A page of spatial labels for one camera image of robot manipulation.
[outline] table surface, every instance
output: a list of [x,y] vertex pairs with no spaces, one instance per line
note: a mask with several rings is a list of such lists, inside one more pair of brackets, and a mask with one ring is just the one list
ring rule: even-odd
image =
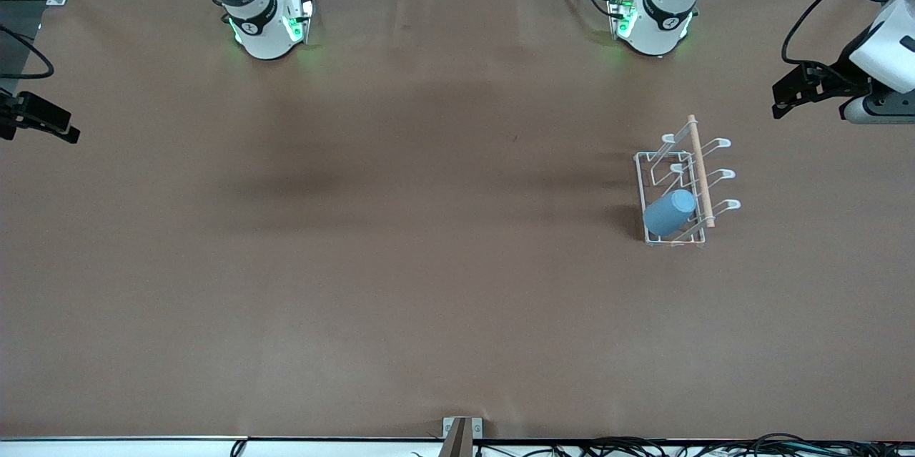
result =
[[[772,120],[811,1],[664,59],[584,0],[320,0],[276,62],[209,0],[48,10],[23,85],[82,138],[0,145],[0,432],[915,438],[911,128]],[[632,154],[689,114],[744,207],[652,248]]]

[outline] white wire rack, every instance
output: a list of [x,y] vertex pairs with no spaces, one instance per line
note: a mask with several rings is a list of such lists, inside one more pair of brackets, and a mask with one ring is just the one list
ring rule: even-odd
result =
[[[731,169],[716,169],[706,173],[706,157],[713,151],[731,147],[731,141],[722,137],[712,139],[705,145],[699,141],[699,123],[690,115],[683,128],[676,134],[661,137],[657,151],[640,151],[635,154],[638,175],[638,199],[641,213],[645,208],[674,189],[684,189],[696,198],[696,213],[690,216],[682,229],[666,237],[650,233],[644,226],[645,242],[652,246],[702,246],[706,242],[706,228],[715,227],[716,218],[726,210],[741,208],[738,200],[722,200],[712,204],[710,190],[722,180],[731,180],[736,173]],[[679,149],[680,143],[689,138],[689,149]]]

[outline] wooden dowel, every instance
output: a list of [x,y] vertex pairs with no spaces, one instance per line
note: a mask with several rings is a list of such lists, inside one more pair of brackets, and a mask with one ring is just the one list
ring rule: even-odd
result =
[[712,199],[708,193],[708,177],[706,177],[706,161],[702,157],[702,143],[699,142],[699,128],[697,127],[696,116],[690,114],[689,118],[689,135],[693,139],[693,159],[696,161],[696,169],[693,170],[699,179],[699,194],[702,196],[702,210],[705,213],[708,222],[706,228],[715,228],[715,215],[712,213]]

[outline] brown table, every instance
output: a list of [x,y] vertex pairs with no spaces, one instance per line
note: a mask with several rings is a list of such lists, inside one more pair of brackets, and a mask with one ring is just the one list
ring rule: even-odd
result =
[[[772,120],[810,3],[701,0],[664,59],[583,0],[320,0],[277,62],[209,0],[48,10],[82,139],[0,145],[0,431],[915,438],[912,128]],[[651,248],[632,154],[687,114],[744,208]]]

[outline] blue cup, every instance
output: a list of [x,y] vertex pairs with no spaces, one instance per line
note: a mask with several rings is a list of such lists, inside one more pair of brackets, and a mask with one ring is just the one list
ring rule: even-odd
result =
[[659,197],[645,209],[645,228],[664,237],[677,231],[696,211],[696,198],[685,189],[677,189]]

